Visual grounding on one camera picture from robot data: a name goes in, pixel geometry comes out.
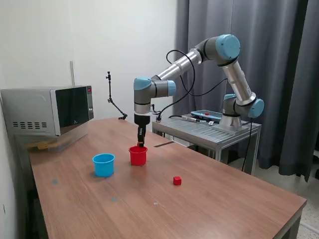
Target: wooden table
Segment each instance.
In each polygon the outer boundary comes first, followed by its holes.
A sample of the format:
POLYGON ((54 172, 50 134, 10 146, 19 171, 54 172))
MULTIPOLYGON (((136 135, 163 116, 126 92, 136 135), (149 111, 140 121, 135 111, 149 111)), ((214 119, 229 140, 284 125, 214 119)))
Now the wooden table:
POLYGON ((136 125, 105 119, 88 129, 61 153, 30 154, 50 239, 296 238, 304 198, 151 132, 147 164, 131 166, 136 125), (98 178, 92 157, 105 152, 115 173, 98 178))

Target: metal table leg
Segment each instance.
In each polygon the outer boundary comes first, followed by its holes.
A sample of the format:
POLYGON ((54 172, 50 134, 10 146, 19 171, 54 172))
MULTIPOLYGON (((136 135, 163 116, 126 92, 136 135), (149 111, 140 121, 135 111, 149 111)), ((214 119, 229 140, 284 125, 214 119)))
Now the metal table leg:
POLYGON ((249 147, 248 147, 244 172, 251 174, 251 175, 255 174, 259 136, 260 136, 260 132, 257 132, 255 134, 251 135, 250 143, 249 143, 249 147))
POLYGON ((222 162, 222 163, 227 164, 227 162, 228 162, 228 148, 225 148, 225 149, 217 149, 217 150, 216 150, 215 159, 216 159, 218 162, 222 162))
POLYGON ((282 239, 296 239, 300 224, 300 218, 299 217, 294 224, 290 227, 290 229, 286 232, 286 234, 282 237, 282 239))

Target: power cord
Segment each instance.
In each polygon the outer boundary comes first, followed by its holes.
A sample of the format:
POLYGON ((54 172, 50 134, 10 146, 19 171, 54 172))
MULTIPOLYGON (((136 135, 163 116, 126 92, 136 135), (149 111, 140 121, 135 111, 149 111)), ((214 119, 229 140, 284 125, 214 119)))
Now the power cord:
POLYGON ((151 107, 152 107, 154 113, 159 113, 160 112, 160 111, 156 111, 155 110, 155 105, 154 104, 151 104, 151 107))
POLYGON ((249 149, 250 138, 251 138, 251 129, 252 129, 252 126, 253 126, 253 118, 250 118, 250 131, 249 131, 248 145, 247 145, 247 148, 246 148, 246 154, 245 154, 245 158, 244 158, 244 162, 243 162, 243 167, 241 168, 241 171, 244 171, 244 166, 245 166, 246 157, 247 157, 248 149, 249 149))

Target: black cable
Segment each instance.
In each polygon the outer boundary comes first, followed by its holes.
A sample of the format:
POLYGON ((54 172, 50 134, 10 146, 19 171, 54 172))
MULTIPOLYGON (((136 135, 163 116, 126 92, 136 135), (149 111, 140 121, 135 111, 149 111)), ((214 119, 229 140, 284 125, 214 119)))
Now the black cable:
POLYGON ((246 149, 246 154, 245 154, 245 158, 244 158, 244 162, 243 162, 243 167, 241 168, 241 171, 244 170, 244 166, 245 166, 245 162, 246 162, 246 157, 248 154, 248 149, 249 149, 249 143, 250 143, 250 138, 251 138, 251 129, 253 126, 253 118, 250 118, 250 132, 249 132, 249 138, 248 138, 248 145, 247 145, 247 149, 246 149))
MULTIPOLYGON (((185 90, 187 91, 187 89, 186 89, 186 87, 185 87, 185 85, 184 85, 184 82, 183 82, 183 78, 182 78, 181 76, 180 76, 180 79, 181 79, 181 82, 182 82, 182 84, 183 84, 185 90)), ((222 82, 225 81, 225 80, 227 80, 227 78, 221 80, 217 85, 213 86, 213 88, 211 88, 209 91, 207 91, 207 92, 205 92, 205 93, 203 93, 203 94, 193 95, 191 92, 190 92, 189 94, 190 94, 191 96, 204 96, 204 95, 208 94, 209 92, 211 92, 212 90, 214 90, 217 86, 220 85, 220 83, 222 83, 222 82)))
POLYGON ((180 50, 171 50, 171 51, 169 51, 169 52, 166 54, 166 58, 167 58, 167 56, 168 56, 171 52, 179 52, 179 53, 183 54, 185 57, 187 57, 187 59, 190 61, 191 66, 192 66, 192 68, 193 68, 193 83, 192 83, 192 85, 191 85, 189 91, 187 91, 187 93, 186 93, 183 97, 181 97, 179 100, 177 100, 177 101, 175 101, 175 102, 169 104, 168 106, 164 107, 164 109, 162 109, 162 110, 160 111, 160 113, 159 113, 159 115, 158 115, 158 117, 157 117, 157 120, 161 120, 161 117, 160 117, 160 116, 161 116, 161 114, 163 113, 164 110, 166 110, 168 107, 170 107, 170 106, 172 106, 172 105, 174 105, 174 104, 180 102, 182 99, 184 99, 184 98, 189 94, 189 92, 193 89, 194 84, 195 84, 195 78, 196 78, 196 76, 195 76, 195 67, 194 67, 194 65, 193 65, 193 63, 192 63, 192 61, 191 61, 191 59, 190 59, 184 52, 182 52, 182 51, 180 51, 180 50))
POLYGON ((172 117, 179 117, 179 118, 181 118, 181 116, 175 116, 175 115, 173 115, 173 116, 170 116, 169 118, 172 118, 172 117))
POLYGON ((160 111, 156 111, 155 110, 155 105, 154 104, 151 104, 151 107, 152 107, 154 113, 159 113, 160 112, 160 111))
MULTIPOLYGON (((166 55, 166 61, 171 64, 170 60, 168 59, 168 55, 166 55)), ((185 86, 185 83, 184 83, 184 80, 183 80, 182 76, 179 76, 179 77, 180 77, 180 79, 181 79, 181 83, 183 84, 184 89, 187 91, 187 88, 186 88, 186 86, 185 86)), ((222 83, 222 82, 225 81, 225 80, 227 80, 227 78, 223 79, 223 80, 220 81, 217 85, 213 86, 213 88, 211 88, 209 91, 207 91, 207 92, 205 92, 205 93, 203 93, 203 94, 194 95, 194 94, 192 94, 191 92, 189 92, 189 94, 190 94, 191 96, 204 96, 204 95, 208 94, 209 92, 211 92, 212 90, 214 90, 217 86, 219 86, 220 83, 222 83)))

